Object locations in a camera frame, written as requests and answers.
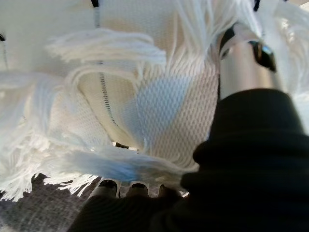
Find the gray carpet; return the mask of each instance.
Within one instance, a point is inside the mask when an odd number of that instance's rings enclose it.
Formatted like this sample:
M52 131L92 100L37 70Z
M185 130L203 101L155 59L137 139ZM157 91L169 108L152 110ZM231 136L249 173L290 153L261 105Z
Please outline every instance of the gray carpet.
M32 193L14 203L0 201L0 232L63 232L79 213L83 202L94 189L99 178L81 197L59 185L43 185L45 176L32 180Z

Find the white fringe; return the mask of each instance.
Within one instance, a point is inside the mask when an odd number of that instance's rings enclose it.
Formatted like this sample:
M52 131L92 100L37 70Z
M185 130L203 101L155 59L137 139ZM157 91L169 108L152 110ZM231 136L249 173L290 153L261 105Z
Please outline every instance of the white fringe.
M47 49L64 61L131 60L166 64L166 54L154 46L153 39L142 33L110 29L80 31L54 39Z

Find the person's arm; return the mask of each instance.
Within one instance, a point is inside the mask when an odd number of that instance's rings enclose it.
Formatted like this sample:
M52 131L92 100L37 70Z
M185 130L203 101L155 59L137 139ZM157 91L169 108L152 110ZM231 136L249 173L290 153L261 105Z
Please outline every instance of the person's arm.
M218 102L209 139L194 152L188 198L150 231L309 231L309 137L288 95L271 89Z

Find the white tassel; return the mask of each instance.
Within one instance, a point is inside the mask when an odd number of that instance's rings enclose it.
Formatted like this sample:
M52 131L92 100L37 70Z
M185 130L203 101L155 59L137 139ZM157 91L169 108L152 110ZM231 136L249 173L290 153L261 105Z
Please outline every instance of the white tassel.
M65 61L131 60L166 64L166 53L154 46L153 39L142 33L94 29L72 33L58 39L47 49Z
M174 0L189 51L207 54L217 36L242 20L260 33L249 0Z

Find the black sweater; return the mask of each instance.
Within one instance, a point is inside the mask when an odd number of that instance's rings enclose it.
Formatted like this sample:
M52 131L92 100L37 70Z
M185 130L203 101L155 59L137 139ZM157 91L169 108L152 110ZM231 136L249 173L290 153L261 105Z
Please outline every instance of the black sweater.
M189 197L94 197L69 231L309 231L308 154L286 94L240 92L218 102L199 171L181 181Z

